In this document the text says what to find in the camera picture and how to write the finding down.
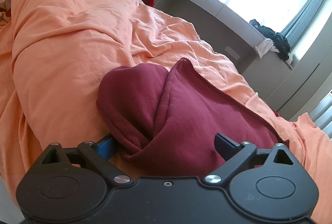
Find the curtain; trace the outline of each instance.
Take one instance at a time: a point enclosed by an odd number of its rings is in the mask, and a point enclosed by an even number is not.
[[[324,99],[309,113],[312,121],[330,138],[332,138],[332,94],[329,93]]]
[[[287,38],[291,48],[296,44],[301,34],[309,25],[322,2],[323,0],[307,0],[299,13],[281,32]]]

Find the bed sheet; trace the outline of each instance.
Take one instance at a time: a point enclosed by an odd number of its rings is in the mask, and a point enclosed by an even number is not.
[[[192,24],[136,0],[12,0],[12,21],[0,27],[0,173],[13,199],[20,179],[50,142],[74,147],[108,134],[96,108],[107,72],[139,63],[169,70],[182,57],[290,140],[290,150],[320,191],[313,219],[332,223],[327,135],[307,114],[295,123],[276,117]],[[112,161],[133,177],[144,174],[119,156]]]

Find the wrinkled fabric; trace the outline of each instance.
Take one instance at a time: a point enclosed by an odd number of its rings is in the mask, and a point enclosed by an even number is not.
[[[281,142],[261,117],[215,88],[182,58],[170,70],[121,66],[102,79],[97,108],[123,146],[122,157],[151,176],[200,176],[224,159],[214,146],[222,133],[272,149]]]
[[[218,89],[268,121],[318,185],[313,219],[331,223],[332,142],[302,115],[295,123],[273,111],[224,55],[201,41],[192,24],[136,0],[12,0],[12,21],[0,27],[0,173],[16,187],[51,142],[75,147],[110,130],[96,107],[102,78],[118,66],[182,57]],[[116,155],[131,176],[144,173]]]

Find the silver screw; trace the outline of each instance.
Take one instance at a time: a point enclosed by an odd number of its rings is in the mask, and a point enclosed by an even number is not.
[[[173,183],[172,182],[164,182],[164,186],[172,186]]]
[[[210,174],[208,176],[205,176],[205,181],[211,184],[217,184],[221,181],[221,177],[215,174]]]
[[[130,177],[127,175],[118,175],[114,177],[114,182],[118,184],[126,184],[130,182]]]

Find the shelf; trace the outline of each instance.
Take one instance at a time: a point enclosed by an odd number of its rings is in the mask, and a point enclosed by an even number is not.
[[[225,24],[239,37],[246,41],[252,48],[258,46],[265,37],[258,32],[253,26],[247,23],[243,18],[228,8],[219,0],[189,0],[220,22]]]

